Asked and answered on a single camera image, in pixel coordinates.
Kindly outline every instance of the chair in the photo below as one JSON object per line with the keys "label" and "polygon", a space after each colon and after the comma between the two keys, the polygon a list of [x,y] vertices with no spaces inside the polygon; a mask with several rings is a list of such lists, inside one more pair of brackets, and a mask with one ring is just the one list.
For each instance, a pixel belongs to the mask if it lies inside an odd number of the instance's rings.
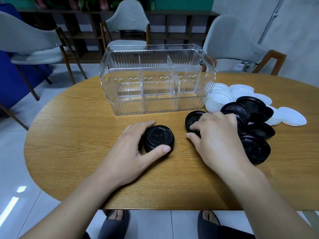
{"label": "chair", "polygon": [[[123,0],[114,15],[100,23],[104,49],[115,45],[149,45],[150,22],[148,21],[143,7],[137,0]],[[109,44],[106,45],[104,28],[106,30]],[[110,32],[115,31],[142,31],[146,33],[146,41],[142,40],[114,40]]]}
{"label": "chair", "polygon": [[[70,51],[84,78],[87,79],[78,58],[61,28],[51,31],[40,30],[10,14],[0,11],[0,32],[0,50],[14,53],[11,57],[11,62],[16,66],[23,81],[37,101],[39,97],[24,76],[19,65],[34,65],[41,72],[36,65],[54,64],[64,60],[72,83],[75,84],[74,76],[66,56],[66,52]],[[64,40],[67,47],[62,45],[60,37]],[[52,84],[48,78],[45,79],[49,84]]]}
{"label": "chair", "polygon": [[203,50],[213,59],[235,59],[257,65],[252,73],[258,73],[271,59],[277,59],[271,75],[278,75],[286,55],[253,43],[240,21],[233,16],[220,15],[213,21]]}

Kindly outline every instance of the wooden table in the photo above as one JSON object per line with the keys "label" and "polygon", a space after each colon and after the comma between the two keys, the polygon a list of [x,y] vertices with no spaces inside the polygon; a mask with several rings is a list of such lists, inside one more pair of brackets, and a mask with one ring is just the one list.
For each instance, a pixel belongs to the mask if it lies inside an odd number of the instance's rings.
{"label": "wooden table", "polygon": [[[218,73],[216,81],[253,86],[273,100],[272,106],[287,106],[306,117],[305,126],[274,127],[276,135],[268,140],[271,154],[258,168],[294,209],[319,210],[319,89],[258,74]],[[25,142],[27,168],[41,189],[63,200],[98,167],[127,125],[155,119],[173,131],[173,152],[115,192],[105,208],[241,209],[186,138],[189,112],[115,116],[99,77],[93,77],[56,96],[34,119]]]}

